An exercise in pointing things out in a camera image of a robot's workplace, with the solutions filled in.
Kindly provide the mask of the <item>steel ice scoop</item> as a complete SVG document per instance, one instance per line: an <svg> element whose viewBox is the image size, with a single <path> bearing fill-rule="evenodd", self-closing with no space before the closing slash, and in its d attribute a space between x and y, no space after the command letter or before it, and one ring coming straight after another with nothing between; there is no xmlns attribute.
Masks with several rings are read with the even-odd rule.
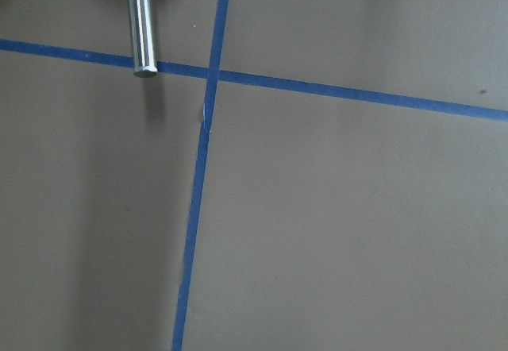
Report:
<svg viewBox="0 0 508 351"><path fill-rule="evenodd" d="M139 78L157 75L151 0L128 0L133 74Z"/></svg>

